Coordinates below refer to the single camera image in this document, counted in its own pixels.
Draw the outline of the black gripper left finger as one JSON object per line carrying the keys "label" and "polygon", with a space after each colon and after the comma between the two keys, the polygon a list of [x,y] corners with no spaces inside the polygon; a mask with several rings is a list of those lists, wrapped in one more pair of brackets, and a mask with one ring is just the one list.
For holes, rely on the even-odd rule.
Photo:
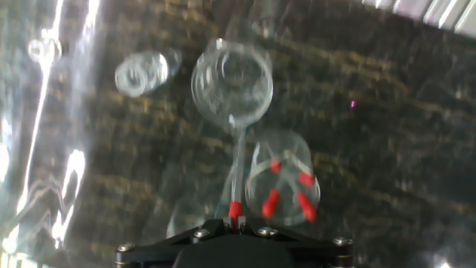
{"label": "black gripper left finger", "polygon": [[235,220],[225,217],[206,220],[201,226],[150,245],[123,243],[115,250],[115,266],[117,268],[136,268],[146,267],[153,263],[173,263],[187,246],[224,235],[232,235],[234,232]]}

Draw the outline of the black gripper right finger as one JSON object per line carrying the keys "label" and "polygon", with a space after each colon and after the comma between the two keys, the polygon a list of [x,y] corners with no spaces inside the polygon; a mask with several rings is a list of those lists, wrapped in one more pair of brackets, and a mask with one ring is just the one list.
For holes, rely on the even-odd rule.
{"label": "black gripper right finger", "polygon": [[277,243],[295,261],[320,262],[322,267],[353,267],[353,240],[348,237],[316,240],[257,217],[239,217],[237,231]]}

